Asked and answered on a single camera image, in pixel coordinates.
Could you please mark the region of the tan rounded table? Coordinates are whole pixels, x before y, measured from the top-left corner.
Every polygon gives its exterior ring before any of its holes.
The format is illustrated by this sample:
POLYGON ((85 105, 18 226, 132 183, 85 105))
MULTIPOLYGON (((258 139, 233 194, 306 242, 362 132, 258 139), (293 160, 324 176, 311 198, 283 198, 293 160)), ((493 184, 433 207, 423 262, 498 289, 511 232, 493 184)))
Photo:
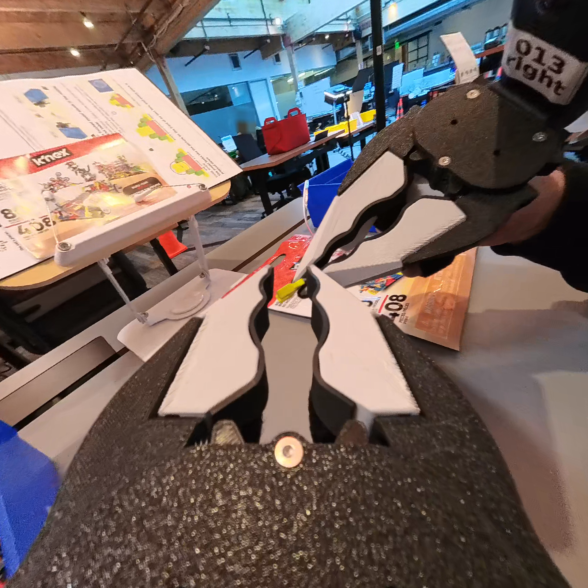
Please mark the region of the tan rounded table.
MULTIPOLYGON (((196 209, 196 214, 202 210, 207 210, 212 206, 223 201, 228 195, 231 188, 231 181, 227 180, 222 182, 216 187, 210 189, 209 201, 202 203, 196 209)), ((147 236, 145 231, 139 233, 139 237, 131 242, 128 238, 125 240, 126 247, 120 248, 119 252, 126 254, 138 246, 143 246, 153 238, 156 238, 164 232, 175 228, 175 224, 168 227, 159 228, 159 230, 150 236, 147 236)), ((52 283, 55 283, 66 276, 72 275, 86 267, 96 263, 96 261, 90 261, 85 265, 78 265, 73 267, 61 267, 55 263, 53 259, 43 261, 33 267, 27 268, 23 271, 16 273, 15 275, 9 276, 1 280, 1 289, 3 290, 29 290, 46 287, 52 283)))

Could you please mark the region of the yellow-green plastic connector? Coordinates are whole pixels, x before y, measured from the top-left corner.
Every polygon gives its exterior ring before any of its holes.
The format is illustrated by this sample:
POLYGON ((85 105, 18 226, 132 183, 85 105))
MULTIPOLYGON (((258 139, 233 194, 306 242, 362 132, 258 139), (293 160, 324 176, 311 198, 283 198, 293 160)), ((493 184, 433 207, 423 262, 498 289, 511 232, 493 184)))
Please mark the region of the yellow-green plastic connector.
POLYGON ((288 283, 276 290, 275 299, 279 304, 285 303, 288 299, 293 297, 299 290, 301 290, 306 284, 306 280, 301 278, 295 282, 288 283))

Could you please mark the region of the white book stand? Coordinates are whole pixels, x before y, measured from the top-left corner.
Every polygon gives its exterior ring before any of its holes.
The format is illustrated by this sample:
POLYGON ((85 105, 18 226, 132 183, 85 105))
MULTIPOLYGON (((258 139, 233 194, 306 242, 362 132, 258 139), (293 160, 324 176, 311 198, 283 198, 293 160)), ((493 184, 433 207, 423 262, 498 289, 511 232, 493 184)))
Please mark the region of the white book stand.
POLYGON ((99 267, 115 287, 134 317, 118 334, 118 341, 143 362, 149 360, 190 319, 203 316, 217 300, 244 279, 245 274, 210 269, 204 253, 195 215, 188 218, 189 236, 195 247, 196 261, 155 288, 150 308, 130 300, 108 268, 105 259, 99 267))

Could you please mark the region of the long brown desk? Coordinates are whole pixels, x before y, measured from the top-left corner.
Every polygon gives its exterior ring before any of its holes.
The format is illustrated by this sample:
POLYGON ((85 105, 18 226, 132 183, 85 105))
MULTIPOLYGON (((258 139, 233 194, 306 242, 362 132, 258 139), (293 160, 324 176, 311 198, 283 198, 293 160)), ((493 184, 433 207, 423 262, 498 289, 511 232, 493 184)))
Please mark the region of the long brown desk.
POLYGON ((242 172, 244 172, 252 181, 252 187, 261 199, 263 206, 261 219, 273 214, 276 208, 280 208, 284 205, 283 203, 276 203, 274 205, 269 198, 267 188, 269 172, 280 166, 286 166, 291 162, 295 165, 308 164, 313 159, 316 162, 318 173, 328 170, 330 165, 327 154, 332 148, 334 148, 336 139, 343 134, 343 130, 339 130, 320 139, 305 143, 304 145, 298 146, 285 153, 276 155, 263 154, 249 162, 240 164, 242 172))

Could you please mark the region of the black pole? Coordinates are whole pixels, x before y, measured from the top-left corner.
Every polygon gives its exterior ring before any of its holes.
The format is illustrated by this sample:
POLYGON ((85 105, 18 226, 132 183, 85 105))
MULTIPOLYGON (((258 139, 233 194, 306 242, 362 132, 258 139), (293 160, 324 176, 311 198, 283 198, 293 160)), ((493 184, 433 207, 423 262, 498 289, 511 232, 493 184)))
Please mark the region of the black pole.
POLYGON ((386 127, 385 69, 383 57, 382 1, 370 1, 376 132, 386 127))

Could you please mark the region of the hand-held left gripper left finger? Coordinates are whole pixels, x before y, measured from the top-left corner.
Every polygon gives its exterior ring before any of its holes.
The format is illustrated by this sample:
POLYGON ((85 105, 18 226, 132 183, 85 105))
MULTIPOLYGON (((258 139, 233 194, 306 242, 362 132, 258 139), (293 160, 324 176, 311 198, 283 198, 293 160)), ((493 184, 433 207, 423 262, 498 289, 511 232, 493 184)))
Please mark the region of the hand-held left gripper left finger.
POLYGON ((158 408, 158 416, 213 415, 249 392, 265 372, 274 269, 264 266, 210 306, 158 408))

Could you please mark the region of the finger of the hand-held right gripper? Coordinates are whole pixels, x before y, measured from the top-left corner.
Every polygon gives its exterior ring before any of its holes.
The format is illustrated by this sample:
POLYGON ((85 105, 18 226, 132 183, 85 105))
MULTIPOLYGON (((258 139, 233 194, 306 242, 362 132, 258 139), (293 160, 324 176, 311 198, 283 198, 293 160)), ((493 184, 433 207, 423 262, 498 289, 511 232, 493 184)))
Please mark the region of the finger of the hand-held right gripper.
POLYGON ((466 214, 455 202, 422 198, 409 205, 391 229, 364 239, 351 254, 322 271, 345 288, 392 275, 401 270, 405 258, 464 221, 466 214))
POLYGON ((310 265, 324 268, 338 249, 349 247, 365 235, 377 218, 378 207, 391 201, 405 185, 403 159, 385 152, 342 194, 334 197, 293 280, 303 278, 310 265))

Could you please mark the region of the person's right hand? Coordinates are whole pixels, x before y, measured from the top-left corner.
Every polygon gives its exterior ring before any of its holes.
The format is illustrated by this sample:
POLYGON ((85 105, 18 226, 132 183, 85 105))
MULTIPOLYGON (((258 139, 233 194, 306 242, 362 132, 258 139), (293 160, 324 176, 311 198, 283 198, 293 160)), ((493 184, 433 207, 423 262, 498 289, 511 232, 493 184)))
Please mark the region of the person's right hand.
POLYGON ((563 200, 566 180, 562 167, 548 176, 537 176, 529 182, 536 197, 515 211, 495 233, 480 241, 479 246, 501 246, 529 240, 543 231, 563 200))

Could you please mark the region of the person's right forearm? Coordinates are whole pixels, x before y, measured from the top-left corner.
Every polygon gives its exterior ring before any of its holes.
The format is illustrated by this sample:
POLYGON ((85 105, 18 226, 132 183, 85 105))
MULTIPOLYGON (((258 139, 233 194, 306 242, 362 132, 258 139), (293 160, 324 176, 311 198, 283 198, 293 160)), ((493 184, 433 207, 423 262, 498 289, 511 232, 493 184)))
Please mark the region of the person's right forearm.
POLYGON ((547 227, 529 240, 490 248, 551 268, 572 288, 587 293, 587 164, 567 160, 560 167, 566 187, 547 227))

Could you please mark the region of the printed construction toy box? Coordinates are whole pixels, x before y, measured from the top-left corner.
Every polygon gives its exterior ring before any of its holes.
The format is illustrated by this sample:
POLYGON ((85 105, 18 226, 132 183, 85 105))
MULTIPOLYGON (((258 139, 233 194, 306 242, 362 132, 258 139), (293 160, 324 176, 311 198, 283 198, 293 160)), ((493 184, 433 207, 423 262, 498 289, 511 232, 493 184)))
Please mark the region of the printed construction toy box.
MULTIPOLYGON (((261 267, 275 263, 274 293, 293 277, 311 235, 293 234, 261 267)), ((400 273, 377 278, 347 290, 371 312, 391 319, 401 331, 452 350, 460 349, 468 310, 477 248, 459 254, 445 269, 429 277, 400 273)), ((268 309, 302 318, 311 317, 311 301, 298 295, 284 303, 274 297, 268 309)))

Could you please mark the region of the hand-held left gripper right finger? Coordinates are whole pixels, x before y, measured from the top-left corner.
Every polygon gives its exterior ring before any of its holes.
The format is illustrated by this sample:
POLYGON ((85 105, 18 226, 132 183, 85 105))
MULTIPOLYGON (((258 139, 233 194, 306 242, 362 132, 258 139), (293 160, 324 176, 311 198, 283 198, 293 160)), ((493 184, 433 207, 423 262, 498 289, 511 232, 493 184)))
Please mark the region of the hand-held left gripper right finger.
POLYGON ((316 337, 309 393, 311 431, 338 435, 350 420, 368 433, 378 417, 420 414, 376 316, 316 266, 307 268, 316 337))

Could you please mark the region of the orange traffic cone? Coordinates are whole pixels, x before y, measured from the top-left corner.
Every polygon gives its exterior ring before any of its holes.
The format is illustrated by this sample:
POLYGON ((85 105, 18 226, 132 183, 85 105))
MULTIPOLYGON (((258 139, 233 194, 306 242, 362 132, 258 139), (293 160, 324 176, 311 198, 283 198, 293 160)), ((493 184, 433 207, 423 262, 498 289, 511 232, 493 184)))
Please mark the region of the orange traffic cone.
POLYGON ((157 240, 170 259, 176 258, 189 249, 177 238, 176 233, 173 230, 160 234, 157 240))

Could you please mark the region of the red plastic tote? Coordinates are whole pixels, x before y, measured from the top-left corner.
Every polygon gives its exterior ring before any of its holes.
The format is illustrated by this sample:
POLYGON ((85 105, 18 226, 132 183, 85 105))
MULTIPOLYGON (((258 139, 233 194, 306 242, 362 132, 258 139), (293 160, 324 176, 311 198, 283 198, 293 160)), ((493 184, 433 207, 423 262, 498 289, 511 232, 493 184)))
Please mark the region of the red plastic tote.
POLYGON ((291 108, 282 120, 266 118, 262 135, 269 155, 280 155, 311 141, 306 115, 299 107, 291 108))

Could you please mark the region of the blue plastic storage bin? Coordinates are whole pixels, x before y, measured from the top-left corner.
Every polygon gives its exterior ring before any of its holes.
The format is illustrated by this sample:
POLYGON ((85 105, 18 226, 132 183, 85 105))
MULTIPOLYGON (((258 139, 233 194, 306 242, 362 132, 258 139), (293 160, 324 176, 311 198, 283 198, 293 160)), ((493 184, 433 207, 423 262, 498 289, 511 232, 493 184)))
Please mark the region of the blue plastic storage bin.
POLYGON ((352 165, 353 161, 346 159, 298 185, 306 202, 307 217, 315 229, 318 229, 352 165))
POLYGON ((53 462, 1 422, 1 560, 6 579, 23 563, 55 502, 53 462))

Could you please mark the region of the yellow plastic bin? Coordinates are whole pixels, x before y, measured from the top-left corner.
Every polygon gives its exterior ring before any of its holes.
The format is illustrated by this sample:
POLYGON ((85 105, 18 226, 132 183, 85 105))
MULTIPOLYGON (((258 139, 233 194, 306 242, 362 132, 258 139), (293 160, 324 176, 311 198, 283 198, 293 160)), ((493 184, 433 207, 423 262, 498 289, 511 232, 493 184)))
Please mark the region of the yellow plastic bin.
POLYGON ((330 136, 333 134, 353 134, 357 131, 358 122, 355 119, 351 119, 348 121, 343 121, 341 123, 327 126, 325 128, 319 128, 315 133, 314 137, 322 138, 323 136, 330 136))

